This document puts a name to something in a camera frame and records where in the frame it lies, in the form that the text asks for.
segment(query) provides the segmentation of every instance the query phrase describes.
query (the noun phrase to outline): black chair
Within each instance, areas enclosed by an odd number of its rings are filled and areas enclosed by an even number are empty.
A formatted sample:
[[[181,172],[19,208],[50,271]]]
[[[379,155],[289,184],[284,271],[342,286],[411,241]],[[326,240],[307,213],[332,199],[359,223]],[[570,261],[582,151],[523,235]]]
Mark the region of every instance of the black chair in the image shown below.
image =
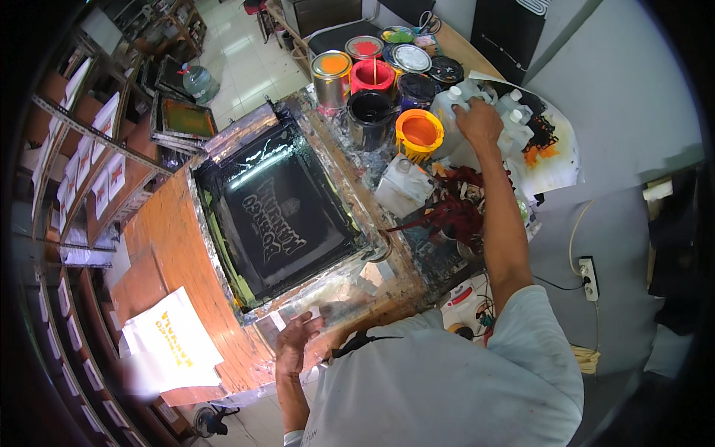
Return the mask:
[[[373,16],[351,24],[331,26],[313,33],[308,41],[310,51],[318,55],[325,51],[336,49],[345,51],[345,43],[355,36],[377,36],[380,27],[370,23],[380,12],[380,5],[387,7],[402,20],[418,26],[420,15],[424,11],[432,11],[435,0],[379,0],[375,2]]]

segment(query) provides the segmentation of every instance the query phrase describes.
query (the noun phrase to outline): scissors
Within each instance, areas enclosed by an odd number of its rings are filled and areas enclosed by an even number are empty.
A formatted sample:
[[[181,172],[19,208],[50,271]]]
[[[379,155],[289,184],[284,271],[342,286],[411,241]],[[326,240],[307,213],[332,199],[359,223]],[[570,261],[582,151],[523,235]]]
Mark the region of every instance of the scissors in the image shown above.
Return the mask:
[[[420,15],[420,26],[417,31],[418,36],[432,36],[442,28],[442,21],[437,18],[432,11],[424,11]]]

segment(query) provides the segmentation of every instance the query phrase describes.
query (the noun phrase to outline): white t-shirt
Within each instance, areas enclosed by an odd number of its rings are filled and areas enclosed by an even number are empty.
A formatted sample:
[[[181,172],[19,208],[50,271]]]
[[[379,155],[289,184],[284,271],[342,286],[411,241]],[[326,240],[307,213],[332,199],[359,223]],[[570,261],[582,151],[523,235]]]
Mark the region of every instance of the white t-shirt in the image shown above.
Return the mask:
[[[439,310],[371,335],[403,338],[321,372],[301,446],[565,446],[581,423],[581,372],[539,285],[511,296],[487,348],[444,330]]]

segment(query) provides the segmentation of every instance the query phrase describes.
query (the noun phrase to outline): electrical outlet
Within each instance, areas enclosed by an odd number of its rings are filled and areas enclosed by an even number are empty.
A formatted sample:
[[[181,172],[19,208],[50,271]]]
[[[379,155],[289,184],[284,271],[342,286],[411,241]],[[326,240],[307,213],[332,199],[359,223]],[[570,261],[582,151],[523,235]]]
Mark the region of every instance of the electrical outlet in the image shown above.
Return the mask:
[[[583,290],[586,292],[586,299],[598,301],[598,280],[596,279],[596,268],[593,266],[593,256],[582,256],[578,259],[578,272],[586,284]]]

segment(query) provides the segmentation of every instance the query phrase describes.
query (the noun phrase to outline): person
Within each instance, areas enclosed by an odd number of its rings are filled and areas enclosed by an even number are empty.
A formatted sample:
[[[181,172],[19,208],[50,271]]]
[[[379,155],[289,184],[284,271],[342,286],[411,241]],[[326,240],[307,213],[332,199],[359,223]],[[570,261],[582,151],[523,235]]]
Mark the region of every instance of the person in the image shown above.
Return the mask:
[[[576,358],[533,284],[521,215],[503,168],[496,110],[476,98],[457,125],[485,192],[484,257],[497,320],[487,347],[443,328],[439,309],[357,333],[321,368],[309,408],[298,374],[324,322],[279,334],[276,386],[285,446],[565,446],[583,414]]]

